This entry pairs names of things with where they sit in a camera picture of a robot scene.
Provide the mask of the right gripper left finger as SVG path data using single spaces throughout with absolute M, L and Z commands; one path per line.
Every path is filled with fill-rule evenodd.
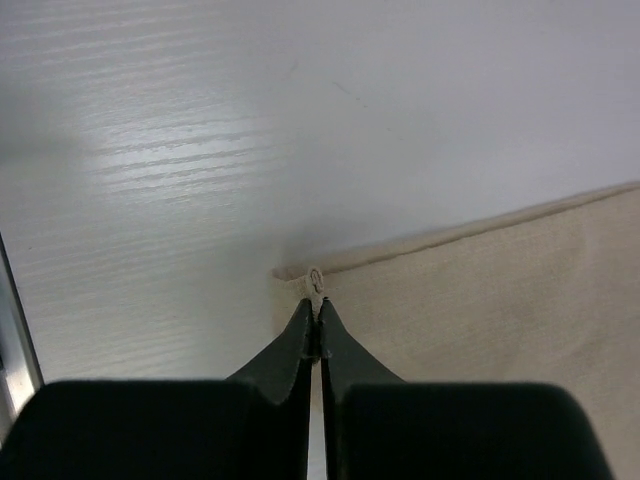
M 1 450 L 5 479 L 303 479 L 313 315 L 224 380 L 60 381 L 41 387 Z

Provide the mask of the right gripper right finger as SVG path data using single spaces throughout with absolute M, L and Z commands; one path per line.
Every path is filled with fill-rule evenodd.
M 319 313 L 327 475 L 331 479 L 610 479 L 591 423 L 546 383 L 399 378 Z

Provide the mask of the beige cloth napkin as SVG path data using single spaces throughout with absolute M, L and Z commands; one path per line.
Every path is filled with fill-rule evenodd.
M 349 333 L 401 378 L 557 384 L 614 476 L 638 477 L 637 183 L 277 267 L 276 331 L 310 269 Z

